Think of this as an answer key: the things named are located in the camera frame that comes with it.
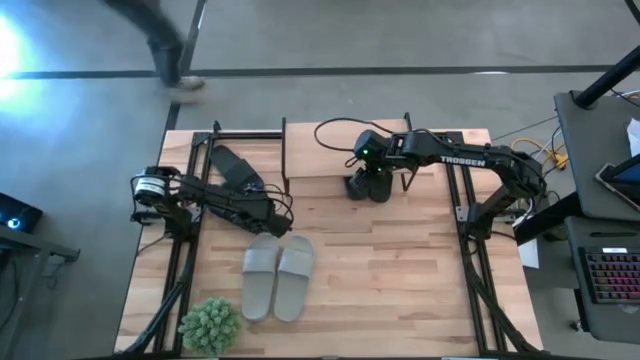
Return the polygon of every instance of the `gray slide sandal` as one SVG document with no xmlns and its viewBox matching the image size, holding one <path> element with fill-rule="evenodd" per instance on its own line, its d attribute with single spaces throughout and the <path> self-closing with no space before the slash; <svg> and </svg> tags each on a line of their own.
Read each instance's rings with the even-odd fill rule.
<svg viewBox="0 0 640 360">
<path fill-rule="evenodd" d="M 282 321 L 294 321 L 302 313 L 315 256 L 306 238 L 294 236 L 284 247 L 278 266 L 278 285 L 273 313 Z"/>
<path fill-rule="evenodd" d="M 242 268 L 242 315 L 249 321 L 260 321 L 269 313 L 277 260 L 278 238 L 258 234 L 244 255 Z"/>
</svg>

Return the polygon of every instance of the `green plant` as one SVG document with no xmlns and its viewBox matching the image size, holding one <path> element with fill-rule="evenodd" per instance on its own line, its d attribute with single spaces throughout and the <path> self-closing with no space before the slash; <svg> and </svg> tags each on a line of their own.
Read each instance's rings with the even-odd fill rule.
<svg viewBox="0 0 640 360">
<path fill-rule="evenodd" d="M 240 313 L 225 298 L 208 299 L 195 305 L 182 318 L 178 332 L 184 346 L 211 358 L 223 355 L 240 331 Z"/>
</svg>

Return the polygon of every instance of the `concrete floor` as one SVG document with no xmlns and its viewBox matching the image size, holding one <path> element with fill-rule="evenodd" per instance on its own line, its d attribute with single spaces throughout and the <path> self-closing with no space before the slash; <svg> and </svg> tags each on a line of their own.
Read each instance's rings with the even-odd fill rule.
<svg viewBox="0 0 640 360">
<path fill-rule="evenodd" d="M 163 1 L 184 33 L 196 3 Z M 622 0 L 211 0 L 192 69 L 611 64 L 637 45 L 637 31 Z M 0 75 L 151 69 L 144 38 L 96 1 L 0 2 Z M 200 104 L 181 108 L 176 127 L 208 129 L 219 120 L 228 129 L 264 129 L 277 128 L 282 116 L 301 122 L 409 111 L 416 126 L 499 136 L 553 116 L 553 94 L 598 76 L 215 78 Z M 632 75 L 619 89 L 639 82 Z M 155 79 L 0 80 L 0 152 L 9 154 L 0 191 L 44 210 L 39 234 L 82 249 L 55 290 L 40 285 L 16 359 L 111 352 L 140 231 L 129 222 L 128 180 L 157 161 L 169 106 Z M 550 121 L 497 143 L 546 142 L 556 127 Z M 569 171 L 548 179 L 561 195 L 573 191 Z M 573 333 L 571 292 L 527 275 L 545 349 L 637 358 L 640 346 Z M 3 280 L 0 294 L 9 292 Z"/>
</svg>

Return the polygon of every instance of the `keyboard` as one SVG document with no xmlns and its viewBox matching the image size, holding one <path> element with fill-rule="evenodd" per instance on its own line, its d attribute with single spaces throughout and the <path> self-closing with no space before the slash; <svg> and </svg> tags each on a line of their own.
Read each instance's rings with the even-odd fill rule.
<svg viewBox="0 0 640 360">
<path fill-rule="evenodd" d="M 640 248 L 580 248 L 591 300 L 640 303 Z"/>
</svg>

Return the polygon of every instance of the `wooden table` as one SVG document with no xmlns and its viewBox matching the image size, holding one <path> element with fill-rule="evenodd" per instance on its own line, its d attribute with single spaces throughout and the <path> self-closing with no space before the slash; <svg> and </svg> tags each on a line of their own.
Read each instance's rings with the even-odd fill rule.
<svg viewBox="0 0 640 360">
<path fill-rule="evenodd" d="M 489 142 L 485 129 L 461 131 L 467 143 Z M 192 133 L 168 132 L 160 165 L 184 172 Z M 216 143 L 245 158 L 266 183 L 282 186 L 279 140 Z M 297 171 L 287 170 L 294 175 Z M 476 355 L 444 166 L 421 169 L 406 193 L 400 182 L 394 181 L 394 193 L 384 204 L 351 201 L 345 197 L 340 177 L 314 175 L 293 176 L 290 180 L 295 199 L 292 234 L 310 239 L 317 254 L 304 312 L 293 323 L 280 322 L 273 315 L 255 324 L 245 321 L 228 356 Z M 474 169 L 472 175 L 479 201 L 500 185 L 498 177 L 489 171 Z M 221 181 L 215 169 L 210 179 L 213 183 Z M 459 189 L 465 202 L 464 187 Z M 495 228 L 511 233 L 508 226 Z M 162 225 L 145 228 L 140 246 L 158 238 L 162 230 Z M 253 237 L 210 214 L 203 217 L 191 305 L 222 296 L 240 308 L 244 252 Z M 280 244 L 289 238 L 289 234 L 283 236 Z M 167 240 L 137 258 L 116 350 L 130 345 L 156 312 L 170 248 L 171 241 Z M 493 236 L 487 248 L 501 307 L 527 340 L 542 348 L 515 241 Z M 486 308 L 483 318 L 489 335 L 492 331 Z M 172 342 L 176 320 L 175 315 L 170 317 L 165 344 Z"/>
</svg>

